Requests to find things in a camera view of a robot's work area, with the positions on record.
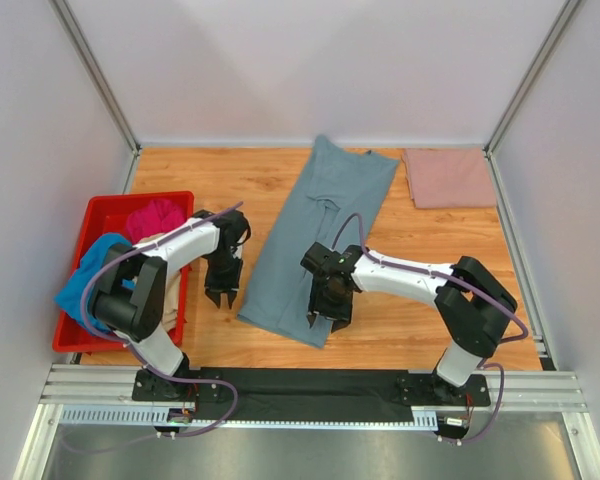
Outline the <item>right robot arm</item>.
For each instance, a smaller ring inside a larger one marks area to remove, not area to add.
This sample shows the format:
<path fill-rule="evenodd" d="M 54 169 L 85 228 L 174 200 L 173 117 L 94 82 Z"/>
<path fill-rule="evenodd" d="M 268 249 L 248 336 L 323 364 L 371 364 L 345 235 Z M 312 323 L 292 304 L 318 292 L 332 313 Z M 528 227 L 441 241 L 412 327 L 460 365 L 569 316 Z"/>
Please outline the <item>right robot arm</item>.
<path fill-rule="evenodd" d="M 342 253 L 314 243 L 300 265 L 311 275 L 307 320 L 324 319 L 336 332 L 349 326 L 356 293 L 384 293 L 435 309 L 450 336 L 433 372 L 405 386 L 408 400 L 453 405 L 474 400 L 467 391 L 474 370 L 491 358 L 514 321 L 518 304 L 478 260 L 424 264 L 388 257 L 358 245 Z"/>

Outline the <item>grey blue t shirt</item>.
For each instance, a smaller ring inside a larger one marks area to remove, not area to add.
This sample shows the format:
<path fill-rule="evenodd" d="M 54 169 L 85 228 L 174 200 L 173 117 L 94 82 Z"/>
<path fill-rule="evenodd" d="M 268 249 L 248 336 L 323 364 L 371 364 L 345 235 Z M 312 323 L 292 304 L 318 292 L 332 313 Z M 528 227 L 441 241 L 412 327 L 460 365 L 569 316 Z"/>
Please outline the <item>grey blue t shirt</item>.
<path fill-rule="evenodd" d="M 347 152 L 325 136 L 315 139 L 309 159 L 288 195 L 252 270 L 237 319 L 295 341 L 322 348 L 332 323 L 307 319 L 312 276 L 301 267 L 316 242 L 347 247 L 357 228 L 337 231 L 353 213 L 368 235 L 394 180 L 399 162 L 369 150 Z"/>

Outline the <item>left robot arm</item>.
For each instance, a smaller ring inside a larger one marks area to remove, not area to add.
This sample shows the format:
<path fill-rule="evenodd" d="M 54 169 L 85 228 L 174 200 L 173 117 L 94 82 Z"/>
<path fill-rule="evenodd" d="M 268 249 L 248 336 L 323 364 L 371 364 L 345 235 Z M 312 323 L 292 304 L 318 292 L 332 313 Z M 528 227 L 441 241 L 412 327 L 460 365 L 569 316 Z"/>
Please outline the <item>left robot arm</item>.
<path fill-rule="evenodd" d="M 197 259 L 207 263 L 204 293 L 214 305 L 233 304 L 251 227 L 237 208 L 196 212 L 182 226 L 136 245 L 113 244 L 87 282 L 80 314 L 89 331 L 101 322 L 110 337 L 141 361 L 135 401 L 191 402 L 198 374 L 162 324 L 167 283 Z"/>

